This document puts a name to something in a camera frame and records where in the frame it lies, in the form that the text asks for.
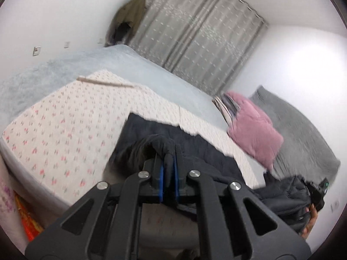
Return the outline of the person's right hand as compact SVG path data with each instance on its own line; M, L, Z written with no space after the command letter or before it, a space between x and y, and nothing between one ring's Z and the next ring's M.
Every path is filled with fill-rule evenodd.
M318 212L317 212L317 210L313 204L311 204L311 206L309 208L307 208L306 210L307 210L307 212L310 213L310 220L300 234L300 236L303 239L307 239L309 237L309 234L311 233L311 231L312 231L312 229L316 223L316 220L318 218Z

